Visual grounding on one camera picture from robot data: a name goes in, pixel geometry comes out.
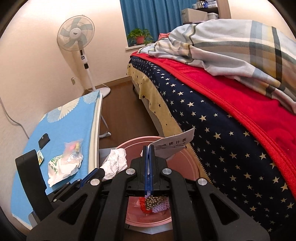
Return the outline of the purple foam net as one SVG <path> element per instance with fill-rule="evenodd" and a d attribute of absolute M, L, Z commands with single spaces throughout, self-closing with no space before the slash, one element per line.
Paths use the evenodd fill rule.
<path fill-rule="evenodd" d="M 170 202 L 165 200 L 165 201 L 161 202 L 160 204 L 154 206 L 152 208 L 152 212 L 153 213 L 158 213 L 158 212 L 161 212 L 161 211 L 165 211 L 165 210 L 167 210 L 169 208 L 170 208 Z"/>

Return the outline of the wooden bookshelf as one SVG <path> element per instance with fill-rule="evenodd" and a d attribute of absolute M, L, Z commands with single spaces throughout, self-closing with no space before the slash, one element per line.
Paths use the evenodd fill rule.
<path fill-rule="evenodd" d="M 229 2 L 227 0 L 217 0 L 215 2 L 216 6 L 212 8 L 197 8 L 198 4 L 194 4 L 195 7 L 193 8 L 193 10 L 197 11 L 195 15 L 199 18 L 198 20 L 196 20 L 196 22 L 209 20 L 209 13 L 217 14 L 220 19 L 231 18 Z"/>

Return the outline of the cardboard box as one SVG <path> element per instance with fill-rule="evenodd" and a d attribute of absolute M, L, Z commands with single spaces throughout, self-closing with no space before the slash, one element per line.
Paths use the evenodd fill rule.
<path fill-rule="evenodd" d="M 197 23 L 209 19 L 208 14 L 205 11 L 190 8 L 181 10 L 181 16 L 183 24 Z"/>

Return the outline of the clear bag with candies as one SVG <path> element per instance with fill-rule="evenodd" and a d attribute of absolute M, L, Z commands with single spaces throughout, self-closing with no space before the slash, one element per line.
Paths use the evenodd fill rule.
<path fill-rule="evenodd" d="M 75 163 L 83 160 L 82 144 L 83 139 L 65 143 L 63 158 L 66 162 Z"/>

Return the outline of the red plastic bag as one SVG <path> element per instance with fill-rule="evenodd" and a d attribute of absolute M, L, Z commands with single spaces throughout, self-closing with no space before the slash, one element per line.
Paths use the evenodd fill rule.
<path fill-rule="evenodd" d="M 151 214 L 152 210 L 148 210 L 146 205 L 145 205 L 145 201 L 146 199 L 144 197 L 140 197 L 139 199 L 139 204 L 140 204 L 140 209 L 144 214 Z"/>

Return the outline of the small black pouch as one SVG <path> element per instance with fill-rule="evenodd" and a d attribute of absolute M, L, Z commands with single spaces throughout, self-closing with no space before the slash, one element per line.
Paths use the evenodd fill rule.
<path fill-rule="evenodd" d="M 38 144 L 40 150 L 45 147 L 46 144 L 50 141 L 50 138 L 47 133 L 43 134 L 43 136 L 39 139 Z"/>

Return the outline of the pink clothes pile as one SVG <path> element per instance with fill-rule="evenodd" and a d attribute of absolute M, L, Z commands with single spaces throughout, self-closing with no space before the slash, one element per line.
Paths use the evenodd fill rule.
<path fill-rule="evenodd" d="M 168 38 L 170 33 L 159 33 L 158 40 Z"/>

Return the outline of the red blanket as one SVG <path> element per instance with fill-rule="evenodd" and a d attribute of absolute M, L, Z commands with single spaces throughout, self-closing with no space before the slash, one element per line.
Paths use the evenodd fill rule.
<path fill-rule="evenodd" d="M 236 80 L 212 76 L 203 68 L 171 59 L 132 53 L 164 68 L 184 85 L 208 97 L 243 124 L 273 159 L 290 188 L 295 188 L 295 114 Z"/>

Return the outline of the navy star bedsheet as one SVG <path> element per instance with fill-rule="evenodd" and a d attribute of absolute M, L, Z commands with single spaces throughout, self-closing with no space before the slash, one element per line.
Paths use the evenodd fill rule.
<path fill-rule="evenodd" d="M 149 73 L 151 80 L 157 80 L 157 71 L 170 74 L 139 57 L 131 56 L 128 64 Z M 295 188 L 287 185 L 265 147 L 215 102 L 176 82 L 181 85 L 177 96 L 169 97 L 177 103 L 169 110 L 180 112 L 175 120 L 184 132 L 195 129 L 190 149 L 201 175 L 262 225 L 272 240 L 294 240 Z"/>

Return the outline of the blue curtain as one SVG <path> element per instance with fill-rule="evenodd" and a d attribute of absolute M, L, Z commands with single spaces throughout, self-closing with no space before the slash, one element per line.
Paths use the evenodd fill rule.
<path fill-rule="evenodd" d="M 192 0 L 122 0 L 120 1 L 125 32 L 147 29 L 154 41 L 182 25 L 181 10 L 192 8 Z"/>

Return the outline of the blue patterned table cover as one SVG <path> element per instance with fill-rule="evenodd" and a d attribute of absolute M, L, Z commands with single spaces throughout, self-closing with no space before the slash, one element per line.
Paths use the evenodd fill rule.
<path fill-rule="evenodd" d="M 48 181 L 48 162 L 56 156 L 63 154 L 65 143 L 82 141 L 83 160 L 78 172 L 65 180 L 58 182 L 52 187 L 46 188 L 50 194 L 67 182 L 72 183 L 77 179 L 83 179 L 94 169 L 98 143 L 98 131 L 102 96 L 99 91 L 91 92 L 82 97 L 74 99 L 63 106 L 60 106 L 46 113 L 32 135 L 30 136 L 24 153 L 31 150 L 39 150 L 39 139 L 48 134 L 50 141 L 41 149 L 44 161 L 40 169 L 44 181 Z"/>

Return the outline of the white standing fan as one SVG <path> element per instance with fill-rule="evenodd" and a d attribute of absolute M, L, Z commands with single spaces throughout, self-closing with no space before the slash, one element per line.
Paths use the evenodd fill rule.
<path fill-rule="evenodd" d="M 57 43 L 65 51 L 79 52 L 79 59 L 87 73 L 92 91 L 97 90 L 93 83 L 88 59 L 84 48 L 94 37 L 95 26 L 93 21 L 84 15 L 73 16 L 67 19 L 57 33 Z"/>

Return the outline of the white wall plug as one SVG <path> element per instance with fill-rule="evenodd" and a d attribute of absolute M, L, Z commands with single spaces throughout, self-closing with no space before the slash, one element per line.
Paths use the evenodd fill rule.
<path fill-rule="evenodd" d="M 73 85 L 75 85 L 78 81 L 79 81 L 78 78 L 75 78 L 75 77 L 71 78 L 71 82 L 72 82 Z"/>

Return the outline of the yellow star bed skirt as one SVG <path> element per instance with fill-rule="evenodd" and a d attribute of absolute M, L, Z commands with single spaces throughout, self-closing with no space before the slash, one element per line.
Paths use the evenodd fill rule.
<path fill-rule="evenodd" d="M 131 76 L 133 86 L 151 116 L 159 135 L 169 137 L 181 134 L 182 127 L 175 120 L 180 112 L 176 109 L 169 110 L 170 106 L 177 103 L 169 97 L 171 94 L 173 97 L 177 96 L 177 87 L 181 86 L 176 82 L 177 79 L 171 74 L 157 71 L 157 80 L 151 80 L 149 73 L 139 71 L 132 64 L 128 64 L 127 75 Z"/>

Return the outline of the white printed paper slip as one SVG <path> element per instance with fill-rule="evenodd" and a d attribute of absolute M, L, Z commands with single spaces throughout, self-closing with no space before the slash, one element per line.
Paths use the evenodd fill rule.
<path fill-rule="evenodd" d="M 185 148 L 189 142 L 193 140 L 195 129 L 191 128 L 178 135 L 161 138 L 157 141 L 152 142 L 147 147 L 148 149 L 154 147 L 154 155 L 163 159 L 169 159 L 171 156 L 176 154 Z"/>

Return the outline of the white bag green print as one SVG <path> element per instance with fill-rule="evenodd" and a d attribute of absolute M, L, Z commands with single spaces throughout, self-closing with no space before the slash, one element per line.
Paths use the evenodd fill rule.
<path fill-rule="evenodd" d="M 48 162 L 49 187 L 52 187 L 58 182 L 76 174 L 82 161 L 83 155 L 79 152 L 52 158 Z"/>

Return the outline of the green printed paper packet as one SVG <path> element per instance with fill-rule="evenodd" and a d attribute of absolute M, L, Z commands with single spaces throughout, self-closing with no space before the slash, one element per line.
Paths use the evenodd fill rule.
<path fill-rule="evenodd" d="M 41 165 L 44 161 L 44 156 L 40 150 L 37 151 L 37 158 L 38 158 L 39 165 Z"/>

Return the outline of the plaid light quilt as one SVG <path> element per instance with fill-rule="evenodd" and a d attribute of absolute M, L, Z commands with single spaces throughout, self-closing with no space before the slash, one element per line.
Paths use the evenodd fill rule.
<path fill-rule="evenodd" d="M 185 24 L 139 53 L 226 76 L 295 112 L 295 41 L 253 20 Z"/>

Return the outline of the black gold dotted wrapper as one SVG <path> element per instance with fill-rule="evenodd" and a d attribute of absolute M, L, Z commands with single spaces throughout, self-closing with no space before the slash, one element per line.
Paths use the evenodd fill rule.
<path fill-rule="evenodd" d="M 165 200 L 166 197 L 150 195 L 145 199 L 145 207 L 147 210 L 151 210 L 152 208 L 164 202 Z"/>

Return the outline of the potted green plant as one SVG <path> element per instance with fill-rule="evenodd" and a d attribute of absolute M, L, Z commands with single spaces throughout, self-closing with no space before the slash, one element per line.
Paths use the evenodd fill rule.
<path fill-rule="evenodd" d="M 135 28 L 127 35 L 130 44 L 143 45 L 154 41 L 148 29 Z"/>

